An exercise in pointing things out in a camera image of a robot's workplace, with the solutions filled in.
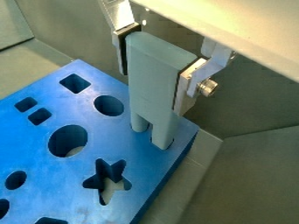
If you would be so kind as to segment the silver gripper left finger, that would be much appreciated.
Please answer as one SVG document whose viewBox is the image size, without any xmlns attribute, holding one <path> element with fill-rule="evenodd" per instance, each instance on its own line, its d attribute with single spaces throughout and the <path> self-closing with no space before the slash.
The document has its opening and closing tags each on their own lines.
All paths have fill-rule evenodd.
<svg viewBox="0 0 299 224">
<path fill-rule="evenodd" d="M 113 44 L 117 48 L 119 72 L 127 75 L 127 42 L 133 32 L 142 31 L 142 25 L 135 21 L 129 0 L 98 0 L 110 29 Z"/>
</svg>

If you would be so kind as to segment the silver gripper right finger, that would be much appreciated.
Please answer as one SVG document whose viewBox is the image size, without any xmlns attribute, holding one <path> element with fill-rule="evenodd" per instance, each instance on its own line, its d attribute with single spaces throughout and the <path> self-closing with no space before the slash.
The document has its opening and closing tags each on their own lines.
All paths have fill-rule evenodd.
<svg viewBox="0 0 299 224">
<path fill-rule="evenodd" d="M 237 52 L 223 44 L 203 39 L 201 53 L 207 59 L 197 59 L 179 73 L 173 110 L 182 116 L 195 105 L 197 97 L 210 97 L 218 88 L 211 76 L 237 58 Z"/>
</svg>

